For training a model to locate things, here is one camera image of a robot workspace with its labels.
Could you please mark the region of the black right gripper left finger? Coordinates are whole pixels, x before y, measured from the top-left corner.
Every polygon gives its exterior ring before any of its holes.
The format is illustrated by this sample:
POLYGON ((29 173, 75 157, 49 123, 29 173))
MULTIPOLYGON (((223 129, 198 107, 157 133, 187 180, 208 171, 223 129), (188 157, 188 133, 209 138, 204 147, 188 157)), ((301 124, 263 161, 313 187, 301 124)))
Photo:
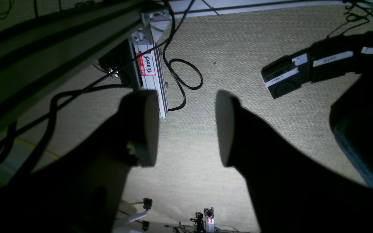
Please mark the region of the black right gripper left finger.
POLYGON ((0 233, 112 232, 130 169, 156 163, 158 132, 157 92, 126 95, 67 155, 0 189, 0 233))

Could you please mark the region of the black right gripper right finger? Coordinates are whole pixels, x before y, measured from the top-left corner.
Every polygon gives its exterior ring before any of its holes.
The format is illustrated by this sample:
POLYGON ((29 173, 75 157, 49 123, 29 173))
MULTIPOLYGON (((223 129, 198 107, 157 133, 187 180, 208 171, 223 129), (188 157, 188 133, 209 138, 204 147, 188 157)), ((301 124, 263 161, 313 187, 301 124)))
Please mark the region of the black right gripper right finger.
POLYGON ((227 91, 216 94, 222 164, 245 179, 262 233, 373 233, 373 189, 310 159, 227 91))

